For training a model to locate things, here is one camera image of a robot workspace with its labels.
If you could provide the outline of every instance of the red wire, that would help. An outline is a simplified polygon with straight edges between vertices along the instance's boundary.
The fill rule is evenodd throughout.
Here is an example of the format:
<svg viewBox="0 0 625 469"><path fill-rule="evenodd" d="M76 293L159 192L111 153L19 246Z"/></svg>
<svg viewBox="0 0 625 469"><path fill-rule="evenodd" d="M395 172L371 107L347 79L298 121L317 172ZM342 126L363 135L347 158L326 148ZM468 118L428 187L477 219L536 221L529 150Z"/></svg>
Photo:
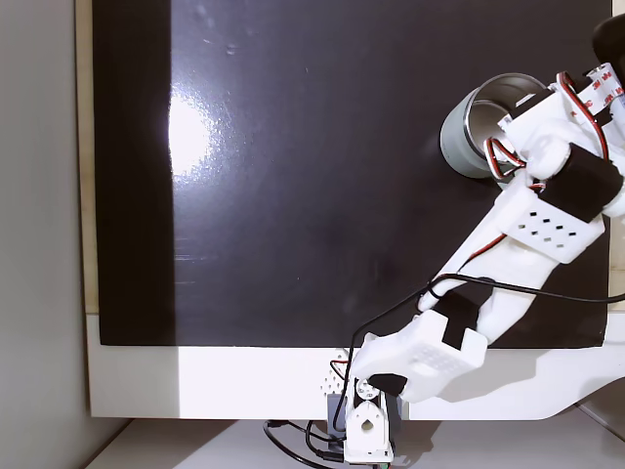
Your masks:
<svg viewBox="0 0 625 469"><path fill-rule="evenodd" d="M566 73L565 71L561 71L560 73L558 73L558 78L562 81L562 88L564 89L564 92L570 97L570 99L575 103L575 105L579 108L582 114L584 114L584 116L588 119L591 125L595 128L597 136L599 137L599 142L602 146L604 160L609 161L609 153L607 149L607 141L605 139L604 129L602 129L602 126L599 125L597 120L595 120L595 116L586 108L586 106L584 106L584 104L578 98L577 93L575 93L575 90L572 88L573 80L570 78L568 73Z"/></svg>
<svg viewBox="0 0 625 469"><path fill-rule="evenodd" d="M494 145L496 145L496 146L497 146L497 148L499 148L499 150L500 150L500 151L502 151L502 152L506 153L506 155L507 155L510 159L512 159L512 160L513 160L513 161L514 161L514 162L515 162L518 166L520 166L520 167L525 167L525 162L524 162L524 161L522 161L521 159L518 159L518 158L517 158L517 156L516 156L514 153L512 153L511 151L509 151L509 150L508 150L508 149L504 146L504 144L502 144L499 140L497 140L497 139L495 139L495 138L490 138L489 140L491 140L491 141L492 141L492 143L493 143Z"/></svg>
<svg viewBox="0 0 625 469"><path fill-rule="evenodd" d="M492 249L493 247L495 247L497 244L499 244L502 241L502 239L504 237L506 237L505 234L500 234L499 236L495 237L492 241L490 241L485 247L483 247L482 249L478 249L471 256L469 256L469 259L467 259L467 262L465 262L465 265L467 265L467 263L473 261L476 257L480 256L481 254L483 254L487 250Z"/></svg>
<svg viewBox="0 0 625 469"><path fill-rule="evenodd" d="M486 157L490 159L490 162L492 163L492 167L495 170L495 176L498 179L504 179L504 175L502 174L501 168L499 167L499 161L497 161L497 158L495 158L495 151L492 147L492 139L486 140L486 146L488 147L488 151L486 152L488 154L486 155Z"/></svg>

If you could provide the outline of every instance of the gray wall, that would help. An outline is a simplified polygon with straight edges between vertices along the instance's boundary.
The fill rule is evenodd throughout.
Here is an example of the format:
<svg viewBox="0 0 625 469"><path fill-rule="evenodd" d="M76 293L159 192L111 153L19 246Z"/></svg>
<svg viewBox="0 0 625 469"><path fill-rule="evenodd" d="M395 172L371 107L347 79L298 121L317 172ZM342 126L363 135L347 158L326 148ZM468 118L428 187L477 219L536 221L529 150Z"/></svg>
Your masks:
<svg viewBox="0 0 625 469"><path fill-rule="evenodd" d="M71 0L0 0L0 467L79 467L88 416Z"/></svg>

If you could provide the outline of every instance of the cable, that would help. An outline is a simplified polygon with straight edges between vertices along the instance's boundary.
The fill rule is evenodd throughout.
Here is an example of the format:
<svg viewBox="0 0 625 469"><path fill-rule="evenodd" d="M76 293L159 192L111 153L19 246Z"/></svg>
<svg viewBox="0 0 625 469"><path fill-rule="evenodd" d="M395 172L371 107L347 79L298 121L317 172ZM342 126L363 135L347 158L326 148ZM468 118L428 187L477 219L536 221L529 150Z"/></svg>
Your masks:
<svg viewBox="0 0 625 469"><path fill-rule="evenodd" d="M412 301L417 296L423 295L427 291L428 291L428 287L427 286L424 287L424 288L420 288L418 290L413 291L408 296L406 296L403 300L401 300L398 303L395 303L393 306L391 306L387 311L385 311L384 313L379 314L378 316L376 316L372 320L368 320L363 325L361 325L358 329L355 330L354 334L352 335L352 342L350 344L350 353L348 355L348 365L345 368L345 383L343 384L343 391L341 392L341 398L339 399L339 403L336 406L336 411L334 412L334 418L332 419L332 428L334 428L334 430L336 430L337 432L345 432L345 429L337 428L336 424L337 424L337 421L339 419L339 413L341 411L341 406L343 405L343 401L345 400L345 395L347 394L347 391L348 391L348 383L350 382L350 368L352 367L352 358L354 357L355 339L357 338L358 334L360 332L362 332L364 329L366 329L369 325L371 325L374 322L380 320L384 316L389 315L393 311L401 308L403 305L405 305L409 301Z"/></svg>
<svg viewBox="0 0 625 469"><path fill-rule="evenodd" d="M477 278L477 277L463 276L461 274L442 274L436 277L434 280L430 281L428 285L425 286L424 288L420 288L418 290L413 291L404 299L402 299L401 301L399 301L398 303L390 307L387 311L376 316L372 320L368 320L363 325L361 325L358 329L355 330L354 334L352 335L352 343L350 344L350 354L348 356L348 365L345 370L345 384L343 385L343 392L341 393L341 399L339 400L339 404L337 405L336 411L334 412L334 418L332 419L332 427L334 428L334 430L336 430L337 432L345 432L345 429L337 428L337 420L339 418L341 406L343 405L343 401L345 400L345 396L347 394L348 383L350 382L349 380L350 369L352 367L352 360L354 358L355 339L358 336L358 334L362 332L364 329L366 329L369 325L373 324L374 322L382 319L383 317L399 309L410 300L416 297L421 297L427 291L433 291L433 288L436 285L438 285L439 283L445 280L461 280L467 283L477 283L480 285L492 286L494 288L502 288L504 290L516 291L518 293L527 293L527 294L536 295L536 296L546 296L549 298L557 298L560 300L568 300L568 301L577 301L580 303L610 304L610 303L618 303L621 301L625 301L625 293L622 293L616 296L608 296L605 298L583 298L583 297L577 297L577 296L562 295L559 293L552 293L550 291L538 290L536 288L530 288L527 286L511 285L509 283L503 283L500 281L491 280L490 278Z"/></svg>
<svg viewBox="0 0 625 469"><path fill-rule="evenodd" d="M609 153L607 149L607 140L605 139L604 129L597 122L595 116L588 110L588 108L581 102L577 93L575 93L575 89L573 88L573 80L568 75L567 72L561 71L557 75L558 84L562 87L568 98L573 101L573 103L577 106L577 108L581 111L582 114L588 119L590 124L595 128L595 132L597 132L597 136L599 137L599 142L602 147L602 153L605 161L609 161Z"/></svg>
<svg viewBox="0 0 625 469"><path fill-rule="evenodd" d="M519 162L522 163L522 166L515 165L514 168L503 173L501 171L501 167L499 166L499 161L497 160L497 157L495 156L495 149L493 147L495 141L499 142L498 140L492 139L492 138L486 139L484 141L484 153L486 153L486 162L488 163L488 168L490 168L490 172L495 177L495 179L501 181L502 179L505 179L511 174L513 174L518 169L524 167L524 163L522 163L522 161L519 160ZM505 148L501 142L499 142L499 145L501 145L502 148Z"/></svg>
<svg viewBox="0 0 625 469"><path fill-rule="evenodd" d="M293 423L290 420L285 420L286 425L290 425L291 427L299 430L302 433L306 433L306 429L304 427L300 427L297 423ZM321 435L318 435L317 433L311 433L311 436L313 438L317 438L318 440L321 440L322 442L326 442L326 443L334 443L334 442L343 442L346 438L345 437L341 437L341 438L336 438L336 437L322 437Z"/></svg>
<svg viewBox="0 0 625 469"><path fill-rule="evenodd" d="M499 141L498 139L495 139L494 137L491 137L490 139L488 139L492 142L492 144L494 146L497 147L497 149L499 149L499 151L501 151L504 154L504 157L512 164L514 164L515 166L518 166L520 168L524 168L525 167L525 162L521 159L519 159L514 153L512 153L511 151L509 151L506 146L504 144L501 143L501 141Z"/></svg>
<svg viewBox="0 0 625 469"><path fill-rule="evenodd" d="M605 298L583 298L579 296L568 296L560 293L552 293L551 291L538 290L536 288L530 288L528 286L511 285L509 283L503 283L495 281L490 278L477 278L470 276L463 276L462 274L441 274L432 280L428 286L428 290L434 288L437 284L445 280L461 280L467 283L477 283L480 285L488 285L494 288L501 288L503 290L516 291L518 293L527 293L536 296L547 296L549 298L557 298L560 300L577 301L580 303L595 303L595 304L610 304L618 303L625 300L625 293L621 293L616 296L607 296Z"/></svg>
<svg viewBox="0 0 625 469"><path fill-rule="evenodd" d="M323 451L319 448L315 448L313 442L311 442L311 428L313 427L313 421L309 420L306 426L306 446L314 453L316 457L320 457L324 461L331 462L345 462L345 456L341 452Z"/></svg>
<svg viewBox="0 0 625 469"><path fill-rule="evenodd" d="M275 437L275 435L271 432L270 430L270 425L273 424L273 420L266 420L265 423L263 424L263 431L265 432L265 435L267 435L267 438L270 439L270 441L280 450L282 451L284 454L286 454L287 456L295 459L297 462L301 462L302 464L306 464L309 467L312 467L314 469L334 469L332 467L329 466L324 466L323 464L319 464L318 462L314 462L314 461L310 461L309 459L306 459L303 456L300 456L297 452L289 449L288 447L286 447L278 438Z"/></svg>
<svg viewBox="0 0 625 469"><path fill-rule="evenodd" d="M469 259L465 261L462 267L465 267L467 264L473 261L476 257L480 256L487 250L495 247L497 244L499 244L503 240L504 237L506 237L505 234L500 234L499 236L495 237L492 241L490 241L485 247L483 247L482 249L478 249L476 252L474 252L472 255L469 256Z"/></svg>
<svg viewBox="0 0 625 469"><path fill-rule="evenodd" d="M311 442L311 428L313 427L313 421L309 420L308 425L306 426L306 446L317 456L321 457L321 449L317 449L314 447L313 442Z"/></svg>
<svg viewBox="0 0 625 469"><path fill-rule="evenodd" d="M341 363L341 364L347 364L347 360L332 360L330 361L330 367L332 368L332 370L339 375L339 378L345 380L345 375L343 374L343 372L337 367L337 363Z"/></svg>

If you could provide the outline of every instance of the perforated white panel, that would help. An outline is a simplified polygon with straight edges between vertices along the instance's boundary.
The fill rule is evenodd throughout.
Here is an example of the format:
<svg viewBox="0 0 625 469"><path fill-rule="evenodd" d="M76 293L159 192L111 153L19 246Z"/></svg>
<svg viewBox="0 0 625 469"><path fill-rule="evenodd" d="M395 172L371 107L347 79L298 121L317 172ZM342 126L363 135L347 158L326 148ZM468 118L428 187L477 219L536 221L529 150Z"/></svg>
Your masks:
<svg viewBox="0 0 625 469"><path fill-rule="evenodd" d="M604 232L600 215L585 223L536 198L503 233L563 264L570 263Z"/></svg>

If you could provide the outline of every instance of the white base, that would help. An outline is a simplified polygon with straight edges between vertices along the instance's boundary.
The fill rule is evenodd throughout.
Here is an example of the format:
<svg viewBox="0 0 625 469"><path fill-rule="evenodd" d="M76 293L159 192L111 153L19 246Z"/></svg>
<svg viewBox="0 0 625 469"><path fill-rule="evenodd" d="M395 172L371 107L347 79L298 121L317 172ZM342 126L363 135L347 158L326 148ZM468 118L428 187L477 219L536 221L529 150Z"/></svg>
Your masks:
<svg viewBox="0 0 625 469"><path fill-rule="evenodd" d="M97 316L87 317L87 331L94 416L326 418L319 380L335 349L105 347ZM610 313L603 347L489 350L482 368L406 405L403 418L547 418L623 376L625 313Z"/></svg>

